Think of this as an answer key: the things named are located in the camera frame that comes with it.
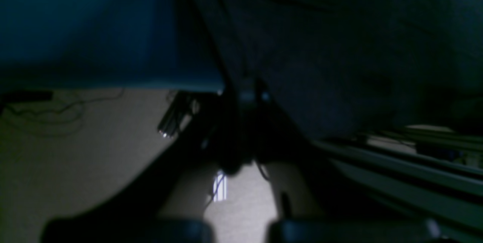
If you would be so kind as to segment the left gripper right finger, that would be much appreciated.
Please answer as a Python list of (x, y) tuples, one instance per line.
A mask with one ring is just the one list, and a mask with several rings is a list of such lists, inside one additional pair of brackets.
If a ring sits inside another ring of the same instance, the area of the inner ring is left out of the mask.
[(271, 183), (271, 243), (435, 243), (437, 222), (397, 211), (349, 179), (303, 137), (262, 86), (241, 91), (241, 139)]

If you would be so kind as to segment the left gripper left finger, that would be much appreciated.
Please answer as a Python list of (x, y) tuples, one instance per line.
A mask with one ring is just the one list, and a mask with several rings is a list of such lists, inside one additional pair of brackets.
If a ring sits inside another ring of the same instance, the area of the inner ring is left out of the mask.
[(126, 188), (75, 217), (50, 221), (43, 243), (214, 243), (204, 222), (219, 171), (240, 170), (237, 104), (229, 93), (194, 95), (200, 110)]

